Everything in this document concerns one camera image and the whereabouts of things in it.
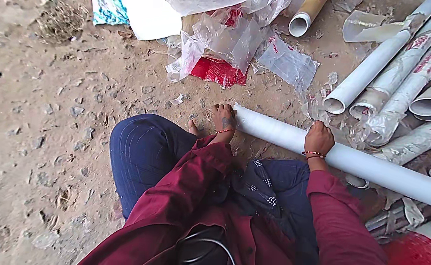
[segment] pipe end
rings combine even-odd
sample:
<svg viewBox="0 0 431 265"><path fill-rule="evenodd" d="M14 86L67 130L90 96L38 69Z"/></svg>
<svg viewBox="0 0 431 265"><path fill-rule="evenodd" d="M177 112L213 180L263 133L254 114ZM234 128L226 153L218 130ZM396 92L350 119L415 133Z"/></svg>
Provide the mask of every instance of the pipe end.
<svg viewBox="0 0 431 265"><path fill-rule="evenodd" d="M310 16L307 13L296 14L289 23L289 33L294 37L301 37L309 29Z"/></svg>

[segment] cardboard tube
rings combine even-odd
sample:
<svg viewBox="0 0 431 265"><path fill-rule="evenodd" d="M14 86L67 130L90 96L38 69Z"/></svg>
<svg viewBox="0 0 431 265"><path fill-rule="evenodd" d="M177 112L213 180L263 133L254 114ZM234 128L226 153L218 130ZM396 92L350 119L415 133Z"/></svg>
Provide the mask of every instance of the cardboard tube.
<svg viewBox="0 0 431 265"><path fill-rule="evenodd" d="M289 33L294 37L304 35L327 0L306 0L289 23Z"/></svg>

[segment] bracelet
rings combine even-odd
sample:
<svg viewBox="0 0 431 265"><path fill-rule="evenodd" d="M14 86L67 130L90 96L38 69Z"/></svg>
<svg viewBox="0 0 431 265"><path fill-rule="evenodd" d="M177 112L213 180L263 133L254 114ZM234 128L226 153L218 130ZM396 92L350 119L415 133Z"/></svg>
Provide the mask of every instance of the bracelet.
<svg viewBox="0 0 431 265"><path fill-rule="evenodd" d="M225 133L225 132L231 132L231 131L236 131L236 129L222 130L222 131L218 131L218 132L216 132L216 134L219 134L219 133Z"/></svg>
<svg viewBox="0 0 431 265"><path fill-rule="evenodd" d="M302 154L305 156L306 154L314 154L314 155L318 155L318 157L319 158L322 158L322 159L324 159L325 158L325 156L323 155L323 154L321 154L321 153L319 153L319 152L311 152L311 151L304 151L304 152L302 152Z"/></svg>

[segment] sandy ground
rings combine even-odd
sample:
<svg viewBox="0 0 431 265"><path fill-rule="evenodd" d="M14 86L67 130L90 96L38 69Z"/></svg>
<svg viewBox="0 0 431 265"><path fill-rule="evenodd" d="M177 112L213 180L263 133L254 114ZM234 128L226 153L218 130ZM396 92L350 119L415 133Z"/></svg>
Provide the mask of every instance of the sandy ground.
<svg viewBox="0 0 431 265"><path fill-rule="evenodd" d="M372 10L383 14L394 7L394 18L401 20L419 3L371 0L360 7L375 4ZM91 19L91 3L82 4ZM124 39L118 30L130 32L125 26L95 27L87 21L70 44L45 44L34 35L34 24L29 26L41 10L38 0L0 1L0 264L76 264L123 226L108 142L112 128L127 117L157 111L186 128L192 116L212 132L210 106L238 102L290 124L309 125L293 87L279 77L275 81L272 73L254 75L250 69L246 87L224 90L192 76L170 83L167 56L148 55L166 51L156 41ZM313 94L324 88L330 72L338 72L340 82L360 62L356 46L342 39L347 16L328 1L305 37L283 36L320 63ZM338 56L322 55L330 52ZM144 94L143 86L154 90ZM189 98L165 109L180 93ZM84 110L74 118L71 107ZM345 118L334 117L332 123ZM266 142L238 133L232 145L237 156L247 158ZM274 146L262 156L298 158Z"/></svg>

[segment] small stone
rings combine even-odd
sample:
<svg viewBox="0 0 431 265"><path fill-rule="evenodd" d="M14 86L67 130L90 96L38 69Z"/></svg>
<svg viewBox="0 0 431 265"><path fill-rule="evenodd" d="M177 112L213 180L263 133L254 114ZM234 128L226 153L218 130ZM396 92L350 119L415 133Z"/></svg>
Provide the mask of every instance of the small stone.
<svg viewBox="0 0 431 265"><path fill-rule="evenodd" d="M84 139L85 140L91 140L91 139L93 139L93 132L94 132L93 128L91 128L91 127L86 128L84 130Z"/></svg>
<svg viewBox="0 0 431 265"><path fill-rule="evenodd" d="M84 108L79 106L73 106L70 108L70 114L73 118L78 117L78 115L82 114L84 112Z"/></svg>
<svg viewBox="0 0 431 265"><path fill-rule="evenodd" d="M96 100L96 102L102 103L102 95L101 94L96 94L94 96L94 99Z"/></svg>
<svg viewBox="0 0 431 265"><path fill-rule="evenodd" d="M15 106L14 108L12 108L12 113L16 113L19 114L22 111L22 106Z"/></svg>
<svg viewBox="0 0 431 265"><path fill-rule="evenodd" d="M88 168L84 167L80 170L81 174L83 175L83 177L88 177Z"/></svg>
<svg viewBox="0 0 431 265"><path fill-rule="evenodd" d="M32 141L32 149L39 149L42 147L43 142L45 142L45 136L40 136L39 138Z"/></svg>
<svg viewBox="0 0 431 265"><path fill-rule="evenodd" d="M118 93L119 91L114 90L113 92L109 93L109 96L115 99L118 96Z"/></svg>
<svg viewBox="0 0 431 265"><path fill-rule="evenodd" d="M6 134L8 136L13 136L13 135L18 135L20 132L21 132L21 127L18 127L16 129L9 130Z"/></svg>
<svg viewBox="0 0 431 265"><path fill-rule="evenodd" d="M143 101L145 105L150 105L153 103L153 97L149 97Z"/></svg>
<svg viewBox="0 0 431 265"><path fill-rule="evenodd" d="M154 88L155 87L152 87L152 86L143 86L142 93L144 94L152 93Z"/></svg>
<svg viewBox="0 0 431 265"><path fill-rule="evenodd" d="M57 232L44 232L32 240L32 245L38 249L45 250L51 247L59 237Z"/></svg>
<svg viewBox="0 0 431 265"><path fill-rule="evenodd" d="M52 108L52 105L50 105L50 104L47 104L45 106L45 108L43 109L43 111L44 111L44 113L49 114L49 115L54 113L54 109Z"/></svg>
<svg viewBox="0 0 431 265"><path fill-rule="evenodd" d="M92 111L88 113L88 116L94 121L97 119L96 114Z"/></svg>
<svg viewBox="0 0 431 265"><path fill-rule="evenodd" d="M109 77L105 73L101 73L102 79L109 81Z"/></svg>

